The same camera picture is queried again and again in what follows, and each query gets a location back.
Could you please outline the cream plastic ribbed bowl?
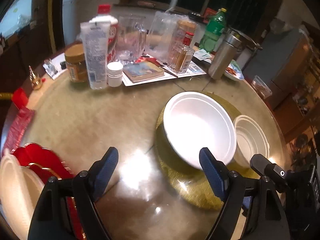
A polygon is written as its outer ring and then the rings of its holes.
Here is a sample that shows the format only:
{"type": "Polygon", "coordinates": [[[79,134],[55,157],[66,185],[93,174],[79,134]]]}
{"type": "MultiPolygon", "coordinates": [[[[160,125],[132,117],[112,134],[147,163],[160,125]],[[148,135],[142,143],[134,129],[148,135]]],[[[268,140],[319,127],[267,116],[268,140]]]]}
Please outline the cream plastic ribbed bowl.
{"type": "Polygon", "coordinates": [[[246,115],[237,116],[234,121],[237,146],[235,162],[244,168],[250,168],[250,160],[255,154],[269,158],[270,145],[258,123],[246,115]]]}

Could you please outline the red glass scalloped plate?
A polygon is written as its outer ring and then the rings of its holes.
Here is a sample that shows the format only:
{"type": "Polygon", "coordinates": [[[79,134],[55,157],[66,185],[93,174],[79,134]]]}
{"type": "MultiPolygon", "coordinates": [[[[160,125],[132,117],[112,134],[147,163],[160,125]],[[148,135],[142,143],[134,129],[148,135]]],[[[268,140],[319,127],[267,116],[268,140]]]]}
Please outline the red glass scalloped plate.
{"type": "MultiPolygon", "coordinates": [[[[11,153],[17,158],[20,165],[30,168],[44,183],[51,176],[56,176],[58,179],[74,178],[74,173],[55,152],[36,143],[26,144],[11,153]]],[[[67,198],[67,206],[76,238],[85,239],[73,197],[67,198]]]]}

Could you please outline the large white foam bowl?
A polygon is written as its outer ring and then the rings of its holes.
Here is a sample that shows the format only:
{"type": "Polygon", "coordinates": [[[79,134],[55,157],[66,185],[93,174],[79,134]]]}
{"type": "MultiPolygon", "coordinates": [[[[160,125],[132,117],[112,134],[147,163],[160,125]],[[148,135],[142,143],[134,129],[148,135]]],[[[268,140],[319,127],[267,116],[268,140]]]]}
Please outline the large white foam bowl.
{"type": "Polygon", "coordinates": [[[218,161],[228,165],[236,150],[236,132],[225,109],[199,92],[181,92],[164,107],[163,127],[178,156],[200,170],[200,150],[208,148],[218,161]]]}

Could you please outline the small white foam bowl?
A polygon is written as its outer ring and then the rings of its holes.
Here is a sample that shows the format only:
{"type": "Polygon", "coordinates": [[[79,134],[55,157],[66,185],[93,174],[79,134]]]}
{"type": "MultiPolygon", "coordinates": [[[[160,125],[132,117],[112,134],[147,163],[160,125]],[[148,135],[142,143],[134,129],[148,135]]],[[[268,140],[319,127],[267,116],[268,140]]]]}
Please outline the small white foam bowl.
{"type": "Polygon", "coordinates": [[[1,158],[1,205],[5,219],[19,239],[27,239],[31,219],[44,183],[30,168],[4,150],[1,158]]]}

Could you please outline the red snack packet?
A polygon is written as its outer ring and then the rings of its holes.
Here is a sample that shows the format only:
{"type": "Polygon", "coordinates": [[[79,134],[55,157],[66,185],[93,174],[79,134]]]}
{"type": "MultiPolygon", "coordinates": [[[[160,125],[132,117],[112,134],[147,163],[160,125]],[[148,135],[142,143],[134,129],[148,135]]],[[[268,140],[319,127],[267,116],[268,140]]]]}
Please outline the red snack packet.
{"type": "Polygon", "coordinates": [[[7,138],[1,152],[1,157],[5,155],[5,150],[9,150],[9,152],[11,152],[12,150],[16,150],[20,146],[20,142],[22,141],[24,133],[28,125],[32,121],[34,115],[35,111],[32,109],[28,109],[27,107],[22,107],[18,111],[7,133],[7,138]]]}

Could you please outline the small white jar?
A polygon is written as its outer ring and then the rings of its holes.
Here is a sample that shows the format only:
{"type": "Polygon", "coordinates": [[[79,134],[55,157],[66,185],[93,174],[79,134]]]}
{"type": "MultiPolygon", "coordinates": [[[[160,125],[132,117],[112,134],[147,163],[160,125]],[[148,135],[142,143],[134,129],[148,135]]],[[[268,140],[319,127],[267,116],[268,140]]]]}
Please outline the small white jar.
{"type": "Polygon", "coordinates": [[[110,87],[119,87],[122,83],[123,65],[121,62],[110,62],[107,65],[107,84],[110,87]]]}

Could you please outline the blue patterned snack dish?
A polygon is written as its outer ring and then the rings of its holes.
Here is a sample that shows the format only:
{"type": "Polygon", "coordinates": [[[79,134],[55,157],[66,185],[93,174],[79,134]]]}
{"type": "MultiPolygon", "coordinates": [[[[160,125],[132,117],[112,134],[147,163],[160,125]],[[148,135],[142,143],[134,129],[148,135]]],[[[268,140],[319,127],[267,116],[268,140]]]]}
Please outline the blue patterned snack dish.
{"type": "Polygon", "coordinates": [[[243,73],[235,60],[230,62],[224,72],[224,76],[234,81],[244,80],[243,73]]]}

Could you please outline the small gold ornament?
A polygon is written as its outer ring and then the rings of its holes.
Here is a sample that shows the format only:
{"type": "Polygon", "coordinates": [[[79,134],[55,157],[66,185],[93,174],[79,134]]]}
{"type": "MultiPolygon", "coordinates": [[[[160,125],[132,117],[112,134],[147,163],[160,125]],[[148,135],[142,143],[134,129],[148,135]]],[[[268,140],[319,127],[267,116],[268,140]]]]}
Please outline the small gold ornament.
{"type": "Polygon", "coordinates": [[[33,90],[39,90],[42,87],[42,79],[37,73],[33,71],[31,66],[29,66],[29,79],[33,90]]]}

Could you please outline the small picture book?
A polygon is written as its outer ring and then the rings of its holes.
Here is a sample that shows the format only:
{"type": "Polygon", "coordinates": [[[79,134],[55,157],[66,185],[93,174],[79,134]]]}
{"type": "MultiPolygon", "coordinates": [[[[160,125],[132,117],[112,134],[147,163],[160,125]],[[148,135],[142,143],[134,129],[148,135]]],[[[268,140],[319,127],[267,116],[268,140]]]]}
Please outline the small picture book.
{"type": "Polygon", "coordinates": [[[149,61],[127,64],[123,72],[133,83],[164,76],[164,70],[149,61]]]}

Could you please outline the steel thermos flask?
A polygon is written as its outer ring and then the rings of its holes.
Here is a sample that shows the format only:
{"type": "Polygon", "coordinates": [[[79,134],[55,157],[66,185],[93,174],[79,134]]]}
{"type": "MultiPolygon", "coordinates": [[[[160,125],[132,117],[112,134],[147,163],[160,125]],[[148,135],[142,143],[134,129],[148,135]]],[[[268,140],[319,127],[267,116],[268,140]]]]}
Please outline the steel thermos flask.
{"type": "Polygon", "coordinates": [[[226,68],[241,48],[242,41],[240,40],[240,34],[232,30],[220,44],[208,69],[209,76],[213,80],[221,79],[226,68]]]}

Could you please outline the amber liquid glass bottle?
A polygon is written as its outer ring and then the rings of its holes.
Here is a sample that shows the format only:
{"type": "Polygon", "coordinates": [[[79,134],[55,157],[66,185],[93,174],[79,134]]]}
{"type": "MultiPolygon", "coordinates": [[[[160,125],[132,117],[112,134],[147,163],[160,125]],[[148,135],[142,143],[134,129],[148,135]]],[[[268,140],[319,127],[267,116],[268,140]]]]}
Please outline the amber liquid glass bottle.
{"type": "Polygon", "coordinates": [[[193,57],[190,47],[197,24],[190,20],[178,20],[168,51],[168,66],[175,73],[185,73],[193,57]]]}

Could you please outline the peanut butter jar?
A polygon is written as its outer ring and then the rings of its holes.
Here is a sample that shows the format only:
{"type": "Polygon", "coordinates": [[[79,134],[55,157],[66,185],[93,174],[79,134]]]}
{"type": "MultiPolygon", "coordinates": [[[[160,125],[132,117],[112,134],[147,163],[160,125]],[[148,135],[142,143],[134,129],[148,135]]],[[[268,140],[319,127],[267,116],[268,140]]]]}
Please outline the peanut butter jar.
{"type": "Polygon", "coordinates": [[[87,67],[81,43],[72,45],[65,51],[65,63],[72,82],[87,82],[87,67]]]}

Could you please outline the clear glass pitcher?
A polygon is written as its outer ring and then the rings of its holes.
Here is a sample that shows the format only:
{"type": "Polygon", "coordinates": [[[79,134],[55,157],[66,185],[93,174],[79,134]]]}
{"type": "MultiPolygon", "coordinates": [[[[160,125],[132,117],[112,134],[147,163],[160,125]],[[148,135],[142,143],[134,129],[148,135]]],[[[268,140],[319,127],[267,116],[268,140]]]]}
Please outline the clear glass pitcher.
{"type": "Polygon", "coordinates": [[[123,65],[135,63],[143,54],[146,42],[145,17],[127,14],[118,18],[116,61],[123,65]]]}

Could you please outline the clear plastic bag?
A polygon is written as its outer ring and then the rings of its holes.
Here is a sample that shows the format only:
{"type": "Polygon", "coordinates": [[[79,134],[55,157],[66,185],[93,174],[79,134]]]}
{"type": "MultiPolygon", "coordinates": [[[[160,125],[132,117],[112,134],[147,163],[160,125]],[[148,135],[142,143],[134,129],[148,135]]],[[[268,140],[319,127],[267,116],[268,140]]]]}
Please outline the clear plastic bag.
{"type": "Polygon", "coordinates": [[[156,12],[146,37],[145,52],[168,63],[173,49],[180,46],[187,32],[194,34],[197,24],[188,16],[173,13],[178,0],[171,0],[169,9],[156,12]]]}

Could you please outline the green plastic soda bottle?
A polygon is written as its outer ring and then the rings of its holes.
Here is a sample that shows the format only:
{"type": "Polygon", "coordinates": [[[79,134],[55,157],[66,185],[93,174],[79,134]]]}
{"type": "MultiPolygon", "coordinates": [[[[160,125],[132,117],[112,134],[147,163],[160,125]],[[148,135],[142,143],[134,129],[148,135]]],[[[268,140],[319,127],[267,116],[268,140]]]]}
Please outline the green plastic soda bottle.
{"type": "Polygon", "coordinates": [[[199,48],[211,53],[226,27],[226,12],[225,8],[221,8],[212,16],[206,26],[203,37],[200,40],[199,48]]]}

